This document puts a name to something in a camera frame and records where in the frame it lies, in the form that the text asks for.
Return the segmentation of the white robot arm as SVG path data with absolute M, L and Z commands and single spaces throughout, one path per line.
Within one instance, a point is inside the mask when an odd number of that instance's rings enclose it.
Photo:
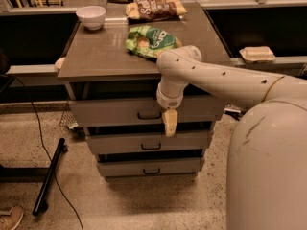
M 307 230 L 307 81 L 205 63 L 195 46 L 165 51 L 156 64 L 167 135 L 189 84 L 246 112 L 228 149 L 226 229 Z

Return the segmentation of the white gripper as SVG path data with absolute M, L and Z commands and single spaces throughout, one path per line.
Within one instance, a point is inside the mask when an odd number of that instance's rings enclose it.
M 172 80 L 162 76 L 156 90 L 156 99 L 159 105 L 165 109 L 162 113 L 162 120 L 165 128 L 165 135 L 172 137 L 177 129 L 177 111 L 183 100 L 183 92 L 187 82 L 183 80 Z

